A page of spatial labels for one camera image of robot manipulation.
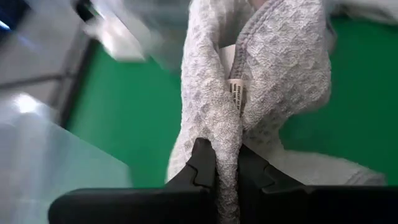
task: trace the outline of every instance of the textured fabric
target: textured fabric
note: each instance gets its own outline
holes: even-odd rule
[[[251,15],[245,0],[193,0],[183,50],[182,122],[170,156],[168,179],[184,167],[196,138],[209,139],[220,180],[220,223],[236,222],[239,213],[236,169],[243,130],[218,50],[236,41]]]
[[[329,178],[346,183],[362,169],[343,160],[284,151],[279,141],[278,131],[289,116],[320,107],[330,95],[322,0],[268,0],[253,15],[250,8],[242,0],[193,0],[184,45],[181,130],[167,178],[184,167],[196,138],[209,139],[219,173],[220,223],[239,222],[236,169],[242,140],[305,184],[324,184]],[[230,77],[247,84],[241,118],[218,56],[219,47],[234,43],[237,34]],[[344,170],[314,172],[320,164]]]

